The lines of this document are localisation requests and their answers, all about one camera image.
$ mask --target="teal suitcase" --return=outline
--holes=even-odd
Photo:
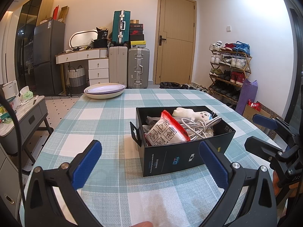
[[[112,42],[116,45],[123,45],[128,43],[130,19],[131,11],[115,11]]]

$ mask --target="white cable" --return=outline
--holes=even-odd
[[[181,124],[185,130],[190,130],[193,132],[193,134],[189,135],[191,141],[196,140],[197,138],[207,138],[206,132],[207,129],[210,129],[213,127],[215,124],[219,123],[222,120],[221,117],[217,116],[211,120],[198,120],[198,121],[193,121],[188,118],[181,118],[178,120],[178,122]]]

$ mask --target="stacked plates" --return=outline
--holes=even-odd
[[[99,83],[84,90],[84,94],[93,99],[113,98],[123,93],[126,85],[119,83]]]

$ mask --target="wooden door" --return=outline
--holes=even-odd
[[[194,23],[193,1],[161,0],[156,84],[190,83],[194,54]]]

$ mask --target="silver suitcase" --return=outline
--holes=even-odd
[[[109,82],[127,85],[127,47],[109,48]]]
[[[128,50],[127,84],[130,89],[143,89],[148,85],[149,49]]]

